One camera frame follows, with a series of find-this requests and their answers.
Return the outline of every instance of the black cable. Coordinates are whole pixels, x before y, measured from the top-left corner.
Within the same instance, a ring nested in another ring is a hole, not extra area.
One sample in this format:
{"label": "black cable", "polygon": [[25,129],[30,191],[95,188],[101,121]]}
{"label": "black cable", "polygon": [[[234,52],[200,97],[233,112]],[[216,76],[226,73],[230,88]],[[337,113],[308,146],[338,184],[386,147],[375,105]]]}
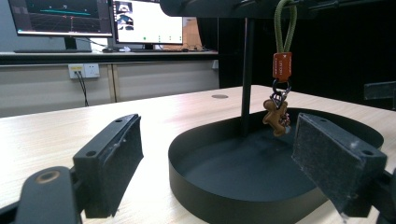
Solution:
{"label": "black cable", "polygon": [[88,104],[87,89],[85,88],[84,78],[83,78],[81,72],[75,72],[75,74],[76,74],[76,76],[78,77],[79,84],[81,85],[82,92],[84,93],[85,106],[90,106],[90,105]]}
{"label": "black cable", "polygon": [[122,49],[122,48],[119,48],[119,47],[111,47],[111,46],[109,46],[109,45],[103,45],[103,44],[96,43],[96,42],[94,42],[93,40],[90,40],[88,37],[87,37],[86,39],[76,38],[76,40],[84,41],[84,42],[88,42],[88,43],[93,43],[93,44],[95,44],[95,45],[98,45],[98,46],[100,46],[100,47],[104,47],[104,48],[106,48],[106,49]]}

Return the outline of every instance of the black oval tray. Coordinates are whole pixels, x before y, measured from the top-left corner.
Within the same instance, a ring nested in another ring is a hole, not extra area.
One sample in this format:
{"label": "black oval tray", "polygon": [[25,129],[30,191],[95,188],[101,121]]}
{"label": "black oval tray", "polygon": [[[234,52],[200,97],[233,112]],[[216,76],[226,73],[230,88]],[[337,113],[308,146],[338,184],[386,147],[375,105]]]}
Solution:
{"label": "black oval tray", "polygon": [[274,137],[262,124],[265,111],[249,115],[248,136],[240,119],[226,119],[188,130],[171,144],[169,178],[179,202],[209,223],[295,223],[326,197],[292,160],[298,114],[328,119],[380,149],[382,135],[338,115],[289,108],[290,133]]}

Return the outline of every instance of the dark background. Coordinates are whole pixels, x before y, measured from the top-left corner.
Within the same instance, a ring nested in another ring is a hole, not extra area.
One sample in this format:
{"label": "dark background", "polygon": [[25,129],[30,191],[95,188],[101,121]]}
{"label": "dark background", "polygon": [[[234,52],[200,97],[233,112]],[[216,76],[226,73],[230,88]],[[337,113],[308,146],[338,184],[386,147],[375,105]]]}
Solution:
{"label": "dark background", "polygon": [[[290,49],[291,90],[392,109],[391,99],[364,100],[363,87],[396,81],[395,9],[395,1],[389,0],[325,9],[313,20],[298,20]],[[254,23],[252,83],[271,86],[276,52],[273,20],[257,19]],[[283,21],[284,35],[288,24]],[[242,85],[244,26],[244,19],[219,19],[221,88]]]}

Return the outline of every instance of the metal key ring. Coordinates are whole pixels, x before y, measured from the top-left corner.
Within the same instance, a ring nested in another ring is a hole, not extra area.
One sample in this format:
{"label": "metal key ring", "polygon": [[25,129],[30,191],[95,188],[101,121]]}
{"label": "metal key ring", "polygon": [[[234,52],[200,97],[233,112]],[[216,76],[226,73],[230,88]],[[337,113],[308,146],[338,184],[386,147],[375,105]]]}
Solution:
{"label": "metal key ring", "polygon": [[276,109],[279,109],[285,101],[285,97],[282,94],[277,94],[276,92],[271,94],[270,99],[276,105]]}
{"label": "metal key ring", "polygon": [[283,92],[282,92],[282,91],[278,91],[278,90],[276,89],[276,86],[277,86],[278,83],[279,83],[279,79],[278,79],[278,78],[274,79],[274,82],[273,82],[273,92],[274,92],[276,95],[284,95],[284,94],[288,95],[288,93],[291,91],[291,81],[290,81],[290,78],[289,78],[288,81],[287,81],[288,87],[287,87],[286,90],[283,91]]}

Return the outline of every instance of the wall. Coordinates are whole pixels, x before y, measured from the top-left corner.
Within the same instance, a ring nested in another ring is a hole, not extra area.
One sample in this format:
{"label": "wall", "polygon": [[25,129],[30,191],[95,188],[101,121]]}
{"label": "wall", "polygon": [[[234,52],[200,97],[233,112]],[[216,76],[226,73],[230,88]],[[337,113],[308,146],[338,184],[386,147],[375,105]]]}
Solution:
{"label": "wall", "polygon": [[[89,105],[219,88],[213,61],[99,64],[85,79]],[[0,118],[84,106],[67,64],[0,67]]]}

